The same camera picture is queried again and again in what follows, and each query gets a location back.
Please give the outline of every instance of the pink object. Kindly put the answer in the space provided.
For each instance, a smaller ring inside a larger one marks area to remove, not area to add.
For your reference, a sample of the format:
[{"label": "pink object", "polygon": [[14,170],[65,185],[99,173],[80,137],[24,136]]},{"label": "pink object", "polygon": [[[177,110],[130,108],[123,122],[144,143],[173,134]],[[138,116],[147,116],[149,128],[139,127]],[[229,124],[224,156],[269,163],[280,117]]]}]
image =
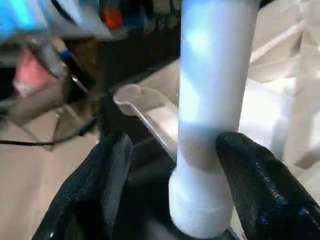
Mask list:
[{"label": "pink object", "polygon": [[57,82],[57,79],[45,70],[33,53],[24,48],[16,66],[14,86],[22,97],[35,94]]}]

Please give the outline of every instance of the floor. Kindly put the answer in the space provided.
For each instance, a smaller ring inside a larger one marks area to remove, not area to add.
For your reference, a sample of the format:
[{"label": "floor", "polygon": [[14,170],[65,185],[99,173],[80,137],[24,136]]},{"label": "floor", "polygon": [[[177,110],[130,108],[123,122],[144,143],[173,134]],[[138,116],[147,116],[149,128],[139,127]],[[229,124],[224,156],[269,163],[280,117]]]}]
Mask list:
[{"label": "floor", "polygon": [[[50,140],[55,113],[32,121],[27,127],[42,141]],[[34,142],[20,128],[9,124],[1,139]],[[85,159],[98,137],[71,140],[53,152],[41,147],[0,146],[0,239],[30,240],[63,181]]]}]

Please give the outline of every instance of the orange object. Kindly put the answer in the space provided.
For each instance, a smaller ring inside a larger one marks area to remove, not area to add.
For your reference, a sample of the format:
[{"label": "orange object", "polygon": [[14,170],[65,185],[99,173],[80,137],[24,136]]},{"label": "orange object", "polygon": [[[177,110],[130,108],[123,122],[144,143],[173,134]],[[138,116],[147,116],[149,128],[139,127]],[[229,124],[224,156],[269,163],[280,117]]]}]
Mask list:
[{"label": "orange object", "polygon": [[122,14],[115,7],[107,7],[104,10],[104,19],[110,29],[119,29],[123,26]]}]

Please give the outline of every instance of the white pipe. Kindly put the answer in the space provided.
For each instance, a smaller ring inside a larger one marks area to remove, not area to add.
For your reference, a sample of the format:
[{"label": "white pipe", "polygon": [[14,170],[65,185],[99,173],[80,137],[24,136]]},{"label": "white pipe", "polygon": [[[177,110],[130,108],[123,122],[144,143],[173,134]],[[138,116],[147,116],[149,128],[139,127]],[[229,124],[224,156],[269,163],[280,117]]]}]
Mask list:
[{"label": "white pipe", "polygon": [[215,140],[237,131],[260,0],[184,0],[177,167],[170,214],[185,234],[210,239],[233,202]]}]

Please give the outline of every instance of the wire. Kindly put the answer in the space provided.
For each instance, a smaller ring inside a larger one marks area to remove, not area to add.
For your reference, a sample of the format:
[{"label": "wire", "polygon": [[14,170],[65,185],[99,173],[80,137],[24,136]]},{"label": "wire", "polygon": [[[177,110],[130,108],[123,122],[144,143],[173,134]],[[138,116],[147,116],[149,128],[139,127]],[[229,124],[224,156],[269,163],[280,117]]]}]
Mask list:
[{"label": "wire", "polygon": [[88,123],[83,125],[78,131],[70,136],[66,136],[62,139],[56,141],[48,141],[48,142],[27,142],[27,141],[11,141],[11,140],[0,140],[0,145],[16,145],[16,146],[26,146],[26,147],[34,147],[34,146],[54,146],[56,144],[61,144],[67,142],[76,137],[83,137],[87,132],[89,132],[96,124],[97,118],[94,117]]}]

